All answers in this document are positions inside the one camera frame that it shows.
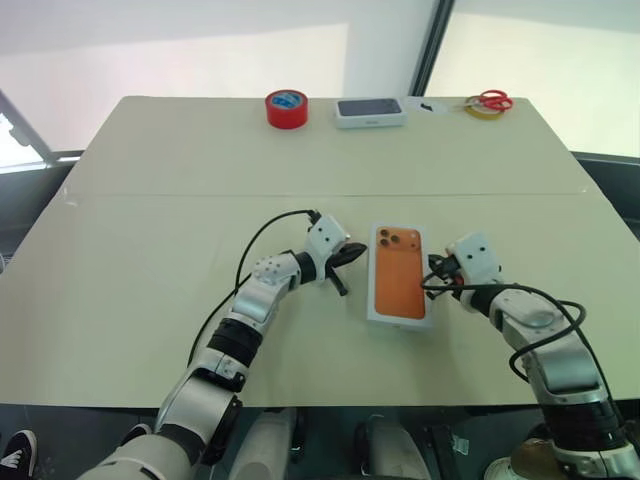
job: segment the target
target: iphone box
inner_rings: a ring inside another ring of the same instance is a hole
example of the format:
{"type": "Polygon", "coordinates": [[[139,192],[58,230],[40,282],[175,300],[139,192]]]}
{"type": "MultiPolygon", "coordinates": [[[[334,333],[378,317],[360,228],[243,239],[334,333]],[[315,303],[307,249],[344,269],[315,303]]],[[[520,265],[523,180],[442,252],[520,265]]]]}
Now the iphone box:
{"type": "Polygon", "coordinates": [[[375,224],[369,237],[367,319],[410,330],[431,327],[431,301],[422,289],[429,272],[424,228],[375,224]]]}

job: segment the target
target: smartphone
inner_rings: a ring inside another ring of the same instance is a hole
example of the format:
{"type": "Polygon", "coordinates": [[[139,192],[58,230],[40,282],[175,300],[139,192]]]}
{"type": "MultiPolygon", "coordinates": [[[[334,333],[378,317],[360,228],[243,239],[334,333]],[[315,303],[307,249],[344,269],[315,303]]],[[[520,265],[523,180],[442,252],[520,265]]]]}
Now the smartphone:
{"type": "Polygon", "coordinates": [[[378,227],[375,234],[375,310],[380,315],[422,320],[422,238],[413,228],[378,227]]]}

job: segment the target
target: red tape roll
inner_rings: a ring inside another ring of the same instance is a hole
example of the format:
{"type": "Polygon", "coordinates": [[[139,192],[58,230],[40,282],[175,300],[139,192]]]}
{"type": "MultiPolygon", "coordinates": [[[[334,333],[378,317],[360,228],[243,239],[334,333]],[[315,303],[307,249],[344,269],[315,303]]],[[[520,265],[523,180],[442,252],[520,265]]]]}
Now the red tape roll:
{"type": "Polygon", "coordinates": [[[264,99],[267,120],[277,128],[298,128],[307,123],[309,99],[297,90],[278,90],[264,99]]]}

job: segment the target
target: cable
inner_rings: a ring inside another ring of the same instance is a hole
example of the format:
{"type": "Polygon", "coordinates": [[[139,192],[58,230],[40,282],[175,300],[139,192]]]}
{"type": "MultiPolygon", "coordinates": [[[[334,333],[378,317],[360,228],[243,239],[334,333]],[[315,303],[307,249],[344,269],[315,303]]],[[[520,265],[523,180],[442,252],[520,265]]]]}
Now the cable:
{"type": "Polygon", "coordinates": [[[191,363],[191,360],[193,360],[193,356],[196,353],[196,348],[198,347],[198,343],[200,342],[200,338],[202,337],[202,334],[204,333],[204,331],[207,329],[207,326],[209,325],[209,322],[211,321],[211,319],[215,316],[216,313],[218,313],[220,311],[220,309],[224,306],[224,304],[227,303],[231,299],[231,297],[233,297],[236,294],[238,289],[242,285],[247,283],[247,280],[249,280],[250,276],[251,276],[251,274],[249,274],[246,277],[244,277],[242,279],[242,281],[240,282],[240,284],[238,285],[238,288],[234,288],[233,290],[231,290],[227,294],[227,296],[224,297],[224,299],[216,306],[216,308],[213,309],[213,311],[209,314],[209,316],[206,318],[206,320],[202,323],[202,326],[200,327],[200,330],[198,331],[198,334],[196,335],[196,338],[193,341],[193,345],[191,346],[191,351],[189,352],[189,361],[187,362],[187,365],[189,365],[191,363]]]}
{"type": "Polygon", "coordinates": [[[559,338],[562,338],[562,337],[570,334],[571,332],[575,331],[576,334],[578,335],[578,338],[580,338],[580,341],[582,342],[582,344],[585,346],[587,351],[591,354],[591,358],[593,358],[593,363],[595,363],[596,368],[598,369],[598,373],[600,374],[600,378],[602,378],[602,383],[603,383],[604,388],[605,388],[605,390],[607,392],[607,396],[611,400],[611,405],[613,407],[613,410],[614,410],[614,413],[616,415],[616,418],[618,419],[618,422],[620,423],[620,425],[624,425],[624,419],[622,418],[622,414],[620,413],[620,410],[618,409],[618,406],[616,405],[615,401],[613,400],[613,395],[611,395],[611,388],[609,388],[609,382],[607,382],[607,378],[604,375],[604,371],[602,370],[602,366],[600,365],[600,362],[598,361],[598,357],[596,357],[596,354],[593,351],[593,348],[591,347],[591,344],[589,343],[589,340],[587,340],[587,337],[585,337],[584,333],[580,329],[580,324],[584,321],[584,319],[587,316],[587,311],[582,305],[580,305],[579,303],[576,303],[576,302],[558,301],[555,298],[553,298],[551,295],[549,295],[548,293],[546,293],[546,292],[544,292],[542,290],[539,290],[539,289],[533,288],[533,287],[527,287],[526,285],[518,285],[517,283],[504,283],[504,284],[490,283],[490,284],[482,284],[482,285],[433,285],[432,286],[432,285],[425,285],[425,281],[426,280],[427,279],[423,280],[423,282],[422,282],[422,288],[424,290],[447,292],[447,291],[463,291],[463,290],[484,290],[484,289],[489,289],[489,288],[501,287],[501,290],[513,289],[513,290],[522,290],[522,291],[529,292],[529,293],[535,293],[537,295],[540,295],[541,297],[543,297],[547,301],[549,301],[551,304],[553,304],[553,306],[555,306],[558,310],[560,310],[562,315],[567,319],[567,321],[570,324],[569,327],[565,328],[564,330],[559,331],[558,333],[555,333],[555,334],[551,335],[550,337],[545,338],[544,340],[540,340],[539,342],[532,343],[531,345],[528,345],[527,347],[523,347],[520,350],[516,351],[511,356],[511,358],[509,358],[509,367],[511,368],[511,370],[516,375],[518,375],[518,377],[520,377],[524,381],[528,382],[529,379],[526,377],[526,375],[524,375],[515,366],[515,361],[518,358],[520,358],[522,355],[528,353],[529,351],[534,350],[536,348],[539,348],[539,347],[541,347],[543,345],[547,345],[547,344],[549,344],[551,342],[554,342],[554,341],[558,340],[559,338]],[[563,304],[571,306],[571,307],[575,307],[580,311],[580,314],[578,315],[578,319],[577,320],[574,319],[569,314],[569,312],[567,311],[567,309],[564,307],[563,304]]]}
{"type": "Polygon", "coordinates": [[[242,257],[240,257],[240,263],[238,264],[238,269],[236,270],[236,283],[235,283],[235,286],[236,286],[235,292],[236,293],[238,292],[238,289],[240,288],[240,274],[242,273],[242,267],[244,265],[244,261],[247,258],[247,254],[249,253],[249,250],[251,249],[251,247],[253,246],[255,241],[258,239],[260,234],[262,232],[264,232],[269,225],[271,225],[274,222],[277,222],[281,218],[290,217],[290,216],[293,216],[293,215],[303,215],[303,214],[309,215],[309,217],[310,217],[312,222],[314,222],[317,218],[320,217],[318,212],[316,212],[315,210],[292,210],[290,212],[285,212],[285,213],[281,213],[280,215],[276,215],[271,220],[269,220],[267,223],[262,225],[262,227],[260,227],[260,229],[255,233],[253,238],[247,244],[247,247],[244,249],[244,252],[242,252],[242,257]]]}
{"type": "Polygon", "coordinates": [[[234,283],[235,286],[233,290],[231,290],[227,294],[227,296],[224,297],[224,299],[213,309],[213,311],[209,314],[206,320],[202,323],[202,326],[200,327],[200,330],[198,331],[198,334],[196,335],[196,338],[193,341],[193,345],[191,346],[191,351],[189,352],[189,361],[187,362],[187,365],[189,365],[193,360],[193,356],[196,353],[196,348],[198,347],[198,343],[200,343],[200,338],[202,337],[202,334],[206,330],[207,326],[209,325],[209,322],[211,321],[211,319],[215,316],[216,313],[220,311],[220,309],[224,306],[224,304],[231,299],[231,297],[233,297],[236,293],[238,293],[238,290],[240,290],[240,287],[242,287],[242,285],[244,285],[247,282],[247,280],[249,280],[249,277],[251,276],[251,274],[248,274],[246,277],[244,277],[242,281],[240,281],[240,275],[242,273],[242,267],[244,265],[244,261],[247,258],[247,255],[249,254],[249,250],[251,249],[255,241],[258,239],[260,234],[264,232],[269,225],[277,222],[282,218],[290,217],[293,215],[303,215],[303,214],[309,215],[309,219],[311,220],[312,223],[315,223],[321,216],[320,213],[316,210],[291,210],[289,212],[284,212],[284,213],[281,213],[280,215],[276,215],[267,223],[262,225],[262,227],[260,227],[260,229],[253,235],[253,237],[245,247],[244,252],[242,252],[242,257],[240,257],[240,262],[238,263],[238,269],[236,270],[236,278],[234,283]]]}
{"type": "Polygon", "coordinates": [[[558,303],[560,303],[561,305],[569,305],[571,307],[577,308],[580,312],[578,315],[578,318],[574,320],[572,317],[571,320],[569,320],[569,323],[571,324],[569,327],[559,331],[554,335],[551,335],[550,337],[545,338],[544,340],[540,340],[538,342],[534,342],[530,345],[527,345],[526,347],[523,347],[520,350],[517,350],[513,355],[511,355],[511,357],[509,357],[509,367],[511,368],[511,371],[527,383],[529,382],[529,379],[516,366],[516,362],[518,361],[518,359],[521,358],[523,355],[535,350],[538,347],[542,347],[543,345],[547,345],[551,342],[555,342],[556,340],[570,334],[571,332],[576,331],[576,329],[582,324],[582,322],[584,322],[584,319],[587,317],[587,310],[579,303],[568,302],[564,300],[559,300],[558,303]]]}

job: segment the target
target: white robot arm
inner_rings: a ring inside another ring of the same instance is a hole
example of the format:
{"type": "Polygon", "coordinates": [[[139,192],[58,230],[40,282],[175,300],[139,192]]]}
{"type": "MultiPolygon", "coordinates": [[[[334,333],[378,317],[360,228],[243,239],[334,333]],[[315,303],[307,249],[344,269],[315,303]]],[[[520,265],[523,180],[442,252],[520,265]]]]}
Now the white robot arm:
{"type": "Polygon", "coordinates": [[[481,233],[446,250],[447,257],[429,256],[433,273],[423,287],[431,298],[452,291],[464,308],[487,316],[516,350],[511,367],[531,385],[554,455],[567,476],[640,479],[637,443],[627,437],[597,359],[577,328],[584,309],[535,288],[505,284],[496,255],[481,233]],[[429,285],[435,276],[449,285],[429,285]],[[564,305],[582,309],[577,322],[564,305]],[[518,358],[526,376],[515,367],[518,358]]]}
{"type": "Polygon", "coordinates": [[[334,269],[366,250],[347,243],[349,235],[333,217],[314,220],[303,252],[256,263],[207,345],[196,351],[165,399],[154,433],[127,442],[81,480],[186,480],[199,463],[212,465],[222,457],[242,406],[235,394],[244,386],[280,300],[304,283],[325,278],[345,295],[334,269]]]}

